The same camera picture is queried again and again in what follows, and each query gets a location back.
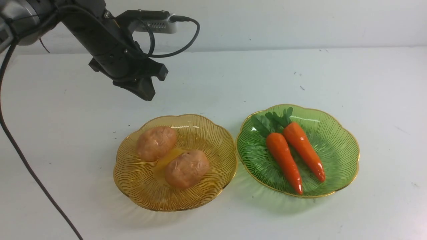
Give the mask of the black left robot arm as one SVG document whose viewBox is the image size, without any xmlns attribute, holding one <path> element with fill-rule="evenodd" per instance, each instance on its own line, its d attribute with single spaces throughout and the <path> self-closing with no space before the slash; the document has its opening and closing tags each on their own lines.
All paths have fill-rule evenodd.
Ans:
<svg viewBox="0 0 427 240">
<path fill-rule="evenodd" d="M 155 96 L 151 79 L 164 81 L 169 71 L 134 41 L 132 34 L 141 23 L 137 14 L 128 10 L 116 18 L 109 16 L 103 0 L 2 0 L 1 52 L 12 43 L 31 45 L 62 23 L 92 55 L 93 71 L 151 101 Z"/>
</svg>

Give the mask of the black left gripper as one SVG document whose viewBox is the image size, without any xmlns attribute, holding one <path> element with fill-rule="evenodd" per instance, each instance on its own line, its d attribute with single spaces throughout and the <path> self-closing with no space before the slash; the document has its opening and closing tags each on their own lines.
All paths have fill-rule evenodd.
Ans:
<svg viewBox="0 0 427 240">
<path fill-rule="evenodd" d="M 132 34 L 140 17 L 166 14 L 127 10 L 108 17 L 106 13 L 103 0 L 66 0 L 62 4 L 62 23 L 92 55 L 93 70 L 107 75 L 114 86 L 152 101 L 156 92 L 151 77 L 164 81 L 169 70 L 165 64 L 150 59 Z"/>
</svg>

